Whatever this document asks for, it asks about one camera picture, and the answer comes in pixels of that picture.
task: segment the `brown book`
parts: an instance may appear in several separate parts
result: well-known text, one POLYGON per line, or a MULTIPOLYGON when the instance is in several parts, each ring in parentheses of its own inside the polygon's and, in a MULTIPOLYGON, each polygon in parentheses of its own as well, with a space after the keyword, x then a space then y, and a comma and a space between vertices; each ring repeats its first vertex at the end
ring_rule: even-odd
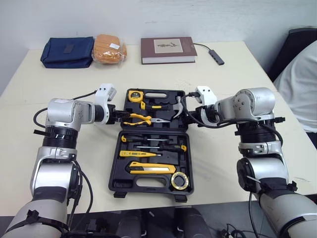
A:
POLYGON ((142 38, 142 64, 195 62, 191 37, 142 38))

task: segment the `navy blue pouch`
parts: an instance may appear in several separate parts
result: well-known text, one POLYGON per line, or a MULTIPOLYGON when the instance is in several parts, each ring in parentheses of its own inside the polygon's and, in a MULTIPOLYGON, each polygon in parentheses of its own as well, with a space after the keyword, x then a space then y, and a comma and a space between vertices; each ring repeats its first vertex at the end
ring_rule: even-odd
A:
POLYGON ((93 37, 50 38, 41 62, 45 68, 88 68, 93 61, 93 37))

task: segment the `hammer head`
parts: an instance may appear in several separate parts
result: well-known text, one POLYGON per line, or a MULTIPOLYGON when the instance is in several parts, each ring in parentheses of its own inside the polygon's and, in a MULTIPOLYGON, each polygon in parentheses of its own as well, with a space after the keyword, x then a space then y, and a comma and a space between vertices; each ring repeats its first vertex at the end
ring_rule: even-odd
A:
POLYGON ((176 97, 177 103, 173 105, 173 110, 174 111, 178 110, 178 113, 175 116, 173 116, 173 119, 177 118, 183 112, 183 105, 181 104, 180 99, 181 97, 177 96, 176 97))

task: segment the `white table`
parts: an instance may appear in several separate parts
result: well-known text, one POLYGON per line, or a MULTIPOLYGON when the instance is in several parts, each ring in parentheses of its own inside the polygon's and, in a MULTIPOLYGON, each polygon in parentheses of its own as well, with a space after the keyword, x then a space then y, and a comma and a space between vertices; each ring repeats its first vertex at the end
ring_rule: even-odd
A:
MULTIPOLYGON (((208 46, 217 51, 225 65, 218 66, 204 48, 198 47, 196 63, 140 65, 139 47, 129 46, 128 60, 119 67, 94 63, 88 69, 45 69, 39 61, 41 51, 29 51, 0 98, 0 215, 15 215, 31 200, 29 181, 43 140, 42 136, 32 134, 37 128, 32 122, 34 113, 46 107, 51 98, 86 94, 103 82, 112 82, 116 86, 118 93, 113 103, 118 109, 122 109, 126 90, 131 87, 189 92, 198 84, 208 85, 219 99, 242 88, 270 88, 276 95, 276 116, 286 117, 286 122, 276 127, 284 138, 283 151, 290 179, 297 182, 299 193, 316 193, 317 151, 244 43, 210 43, 208 46)), ((190 110, 199 106, 195 99, 187 102, 190 110)), ((45 114, 39 119, 44 122, 44 118, 45 114)), ((242 156, 238 152, 239 137, 234 136, 235 127, 207 129, 195 125, 190 125, 187 131, 195 191, 188 196, 186 204, 175 203, 173 196, 164 194, 128 193, 124 199, 114 198, 107 184, 120 131, 119 124, 83 125, 79 133, 77 159, 93 187, 92 212, 248 199, 248 193, 238 184, 236 173, 236 162, 242 156)), ((85 212, 88 204, 89 192, 84 184, 76 212, 85 212)))

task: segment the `black plastic toolbox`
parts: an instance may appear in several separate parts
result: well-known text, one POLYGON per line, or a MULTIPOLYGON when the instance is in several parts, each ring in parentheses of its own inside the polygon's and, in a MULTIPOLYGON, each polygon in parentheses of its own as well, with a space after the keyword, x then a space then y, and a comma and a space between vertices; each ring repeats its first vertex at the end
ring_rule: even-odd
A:
MULTIPOLYGON (((128 89, 124 110, 130 113, 136 113, 143 116, 151 116, 153 118, 160 118, 170 120, 168 123, 152 123, 151 125, 125 125, 121 123, 122 131, 119 133, 117 145, 115 149, 114 159, 112 163, 112 169, 109 179, 109 189, 114 191, 114 197, 125 198, 128 192, 150 192, 150 193, 167 193, 172 194, 175 197, 176 202, 187 202, 186 195, 194 192, 194 180, 192 171, 192 161, 190 153, 189 136, 186 134, 188 125, 184 123, 184 113, 182 113, 176 119, 173 116, 178 112, 174 110, 168 111, 146 111, 141 109, 140 103, 133 103, 129 101, 128 93, 130 90, 142 91, 144 93, 143 101, 146 105, 174 105, 177 103, 177 96, 184 96, 184 91, 176 90, 152 90, 152 89, 128 89), (160 151, 159 149, 147 148, 139 149, 135 146, 158 146, 160 141, 147 141, 147 142, 122 142, 121 137, 123 135, 138 135, 146 136, 150 139, 169 139, 168 144, 183 144, 187 147, 186 152, 171 152, 160 151), (161 156, 154 157, 120 157, 120 151, 144 151, 150 153, 161 154, 161 156), (131 174, 129 172, 129 164, 132 162, 140 163, 160 163, 170 164, 176 167, 176 172, 183 172, 188 178, 188 186, 184 190, 177 190, 171 184, 172 174, 131 174), (140 178, 159 180, 163 186, 139 186, 137 180, 140 178)), ((132 118, 127 119, 128 122, 139 122, 140 119, 132 118)))

